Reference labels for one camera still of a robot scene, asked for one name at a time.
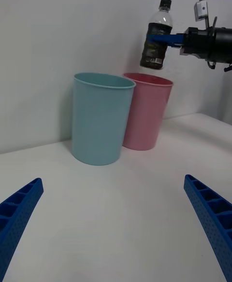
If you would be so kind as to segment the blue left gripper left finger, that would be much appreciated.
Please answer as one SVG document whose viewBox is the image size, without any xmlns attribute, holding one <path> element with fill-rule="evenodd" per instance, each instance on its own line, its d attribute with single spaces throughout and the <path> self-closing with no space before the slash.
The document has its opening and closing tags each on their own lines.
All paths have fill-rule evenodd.
<svg viewBox="0 0 232 282">
<path fill-rule="evenodd" d="M 36 178 L 0 204 L 0 281 L 43 192 L 42 180 Z"/>
</svg>

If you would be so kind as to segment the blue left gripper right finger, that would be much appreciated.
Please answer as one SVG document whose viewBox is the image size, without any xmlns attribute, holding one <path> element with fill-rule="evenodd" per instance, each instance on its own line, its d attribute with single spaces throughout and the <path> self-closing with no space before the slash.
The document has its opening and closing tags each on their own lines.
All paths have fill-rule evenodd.
<svg viewBox="0 0 232 282">
<path fill-rule="evenodd" d="M 232 281 L 232 204 L 191 175 L 184 190 L 198 216 L 226 281 Z"/>
</svg>

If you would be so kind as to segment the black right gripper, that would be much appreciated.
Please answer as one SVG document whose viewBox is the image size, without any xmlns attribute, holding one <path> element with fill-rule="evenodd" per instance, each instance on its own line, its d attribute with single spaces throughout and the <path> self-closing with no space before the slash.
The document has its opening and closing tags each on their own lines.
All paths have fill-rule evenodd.
<svg viewBox="0 0 232 282">
<path fill-rule="evenodd" d="M 180 55 L 208 58 L 213 47 L 215 29 L 189 27 L 184 34 L 148 35 L 150 42 L 166 43 L 172 48 L 181 48 Z"/>
</svg>

